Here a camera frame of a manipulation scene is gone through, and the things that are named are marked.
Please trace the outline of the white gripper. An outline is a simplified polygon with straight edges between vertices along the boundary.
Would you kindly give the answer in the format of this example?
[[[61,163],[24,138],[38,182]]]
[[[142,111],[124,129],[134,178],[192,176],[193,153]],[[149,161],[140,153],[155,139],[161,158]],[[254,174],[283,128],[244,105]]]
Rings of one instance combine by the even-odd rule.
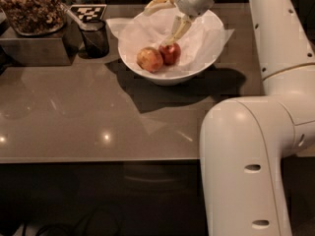
[[[162,42],[163,46],[177,42],[192,26],[194,18],[203,16],[215,3],[215,0],[152,0],[144,9],[144,15],[174,8],[175,4],[184,16],[176,16],[170,31],[170,35]]]

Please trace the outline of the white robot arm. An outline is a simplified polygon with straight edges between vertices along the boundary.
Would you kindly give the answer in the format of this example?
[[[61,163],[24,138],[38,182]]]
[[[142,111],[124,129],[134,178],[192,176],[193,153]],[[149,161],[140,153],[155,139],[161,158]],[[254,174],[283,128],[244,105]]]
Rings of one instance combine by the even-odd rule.
[[[216,0],[152,0],[177,7],[167,42]],[[290,0],[249,0],[264,95],[231,98],[206,115],[200,162],[209,236],[292,236],[281,162],[315,141],[315,56]]]

